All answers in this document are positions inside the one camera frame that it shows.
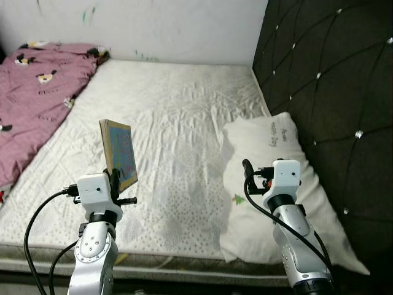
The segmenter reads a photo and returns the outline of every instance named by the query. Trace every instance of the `white wall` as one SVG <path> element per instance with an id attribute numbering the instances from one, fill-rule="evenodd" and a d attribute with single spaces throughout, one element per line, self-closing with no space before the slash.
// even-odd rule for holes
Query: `white wall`
<path id="1" fill-rule="evenodd" d="M 0 0 L 6 53 L 91 42 L 117 59 L 251 65 L 267 0 Z"/>

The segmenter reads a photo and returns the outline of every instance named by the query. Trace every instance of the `mattress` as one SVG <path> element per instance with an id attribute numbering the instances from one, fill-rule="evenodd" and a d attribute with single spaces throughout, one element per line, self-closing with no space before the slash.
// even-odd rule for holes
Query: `mattress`
<path id="1" fill-rule="evenodd" d="M 214 273 L 224 283 L 281 280 L 280 267 L 226 264 L 219 248 L 228 210 L 223 202 L 220 129 L 238 116 L 267 114 L 246 66 L 109 60 L 0 208 L 0 268 L 27 270 L 23 236 L 35 209 L 80 176 L 103 171 L 98 121 L 111 119 L 131 125 L 139 178 L 121 195 L 137 197 L 138 204 L 122 207 L 116 242 L 119 252 L 129 256 L 115 268 L 116 277 L 144 278 L 145 273 L 146 278 L 178 280 L 185 275 L 186 280 L 206 281 Z M 82 222 L 84 210 L 72 199 L 58 197 L 44 208 L 29 238 L 39 271 L 47 272 L 58 250 L 77 240 Z M 72 272 L 72 257 L 67 253 L 57 273 Z"/>

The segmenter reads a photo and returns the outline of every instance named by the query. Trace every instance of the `white mattress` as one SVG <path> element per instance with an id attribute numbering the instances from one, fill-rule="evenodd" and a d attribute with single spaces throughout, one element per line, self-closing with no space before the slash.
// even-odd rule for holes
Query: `white mattress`
<path id="1" fill-rule="evenodd" d="M 139 178 L 121 195 L 137 197 L 138 204 L 122 207 L 119 251 L 222 259 L 217 136 L 225 123 L 264 116 L 264 109 L 246 66 L 109 60 L 0 208 L 0 251 L 20 252 L 28 221 L 48 196 L 105 168 L 98 121 L 111 119 L 131 125 Z M 58 197 L 37 218 L 30 245 L 64 248 L 77 240 L 82 222 L 82 206 Z"/>

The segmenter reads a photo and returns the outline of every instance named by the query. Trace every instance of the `bed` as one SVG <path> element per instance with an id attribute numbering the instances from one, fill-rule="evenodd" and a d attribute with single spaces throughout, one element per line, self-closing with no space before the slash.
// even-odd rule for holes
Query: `bed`
<path id="1" fill-rule="evenodd" d="M 127 255 L 115 278 L 287 286 L 281 265 L 226 263 L 219 248 L 219 132 L 238 116 L 287 111 L 356 254 L 373 278 L 388 277 L 391 11 L 389 1 L 270 1 L 253 69 L 107 61 L 0 209 L 0 269 L 28 271 L 22 240 L 34 209 L 81 175 L 105 168 L 98 121 L 108 118 L 133 128 L 139 178 L 123 196 L 139 203 L 124 207 L 117 226 L 119 251 Z M 355 107 L 363 101 L 374 103 Z M 84 221 L 71 199 L 48 206 L 31 233 L 41 273 Z M 180 212 L 186 212 L 182 222 Z M 73 259 L 67 253 L 56 273 L 70 275 Z"/>

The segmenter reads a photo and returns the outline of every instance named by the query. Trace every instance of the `bed frame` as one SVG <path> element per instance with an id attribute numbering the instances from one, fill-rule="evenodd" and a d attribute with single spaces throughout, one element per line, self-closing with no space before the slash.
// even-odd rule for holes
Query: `bed frame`
<path id="1" fill-rule="evenodd" d="M 253 65 L 374 278 L 392 275 L 392 23 L 389 0 L 270 1 Z"/>

